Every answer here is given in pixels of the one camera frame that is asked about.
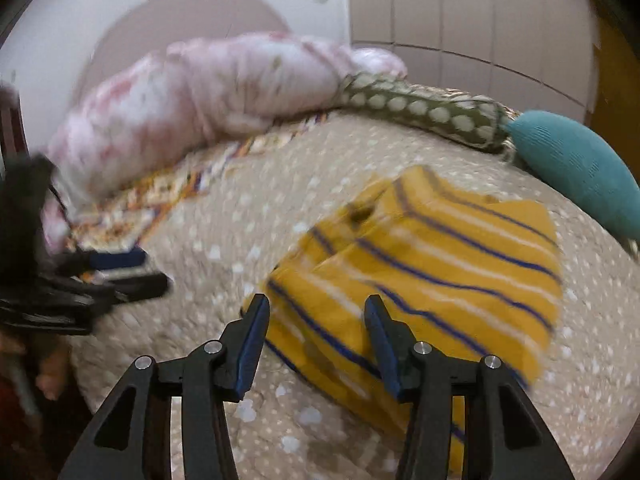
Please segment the left hand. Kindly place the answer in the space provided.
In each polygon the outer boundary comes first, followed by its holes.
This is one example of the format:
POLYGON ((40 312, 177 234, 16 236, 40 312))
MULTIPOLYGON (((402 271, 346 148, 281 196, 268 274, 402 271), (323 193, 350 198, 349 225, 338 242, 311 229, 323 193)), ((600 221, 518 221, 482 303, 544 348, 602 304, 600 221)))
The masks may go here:
POLYGON ((15 360, 34 352, 37 361, 36 387, 49 401, 61 396, 70 374, 70 347, 63 336, 31 334, 26 339, 1 331, 1 377, 13 380, 15 360))

